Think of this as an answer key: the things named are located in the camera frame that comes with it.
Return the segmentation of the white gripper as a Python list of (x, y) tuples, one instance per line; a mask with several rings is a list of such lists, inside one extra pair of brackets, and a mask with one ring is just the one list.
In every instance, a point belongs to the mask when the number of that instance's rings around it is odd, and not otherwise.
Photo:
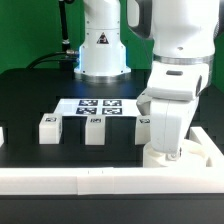
[(154, 61), (146, 93), (151, 97), (151, 145), (168, 154), (168, 160), (181, 157), (181, 145), (207, 86), (207, 64), (172, 65)]

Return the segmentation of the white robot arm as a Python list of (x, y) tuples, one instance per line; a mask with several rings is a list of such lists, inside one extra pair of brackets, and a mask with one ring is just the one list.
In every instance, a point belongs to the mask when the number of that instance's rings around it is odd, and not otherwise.
[[(83, 0), (85, 39), (75, 77), (110, 83), (126, 76), (126, 48), (120, 41), (120, 1)], [(150, 117), (151, 148), (170, 158), (181, 155), (199, 102), (210, 84), (223, 0), (127, 0), (127, 23), (151, 39), (153, 61), (146, 89), (137, 98)]]

